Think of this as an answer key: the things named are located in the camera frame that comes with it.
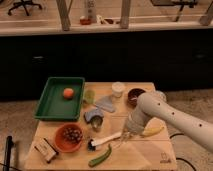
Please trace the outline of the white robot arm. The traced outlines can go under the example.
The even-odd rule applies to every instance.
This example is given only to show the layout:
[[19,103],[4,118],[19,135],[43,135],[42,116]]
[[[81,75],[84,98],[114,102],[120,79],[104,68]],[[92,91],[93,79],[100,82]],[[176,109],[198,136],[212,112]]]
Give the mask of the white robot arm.
[[138,96],[137,105],[127,116],[122,133],[141,135],[153,117],[168,122],[213,153],[213,124],[170,106],[161,91],[145,92]]

